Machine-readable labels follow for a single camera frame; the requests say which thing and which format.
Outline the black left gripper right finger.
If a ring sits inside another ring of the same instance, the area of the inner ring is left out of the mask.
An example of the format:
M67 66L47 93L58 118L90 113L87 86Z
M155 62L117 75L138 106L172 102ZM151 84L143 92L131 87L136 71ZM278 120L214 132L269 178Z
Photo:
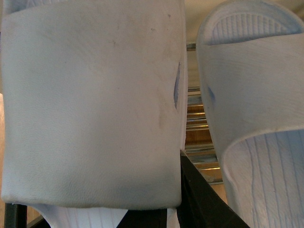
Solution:
M219 197L205 178L180 151L181 204L177 216L181 228L247 228L248 225Z

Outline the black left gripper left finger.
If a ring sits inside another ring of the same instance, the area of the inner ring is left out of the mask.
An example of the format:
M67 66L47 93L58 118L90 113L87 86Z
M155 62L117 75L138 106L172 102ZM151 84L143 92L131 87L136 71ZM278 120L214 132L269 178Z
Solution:
M124 210L108 208L75 209L43 206L40 217L27 223L28 207L5 204L6 228L165 228L167 209Z

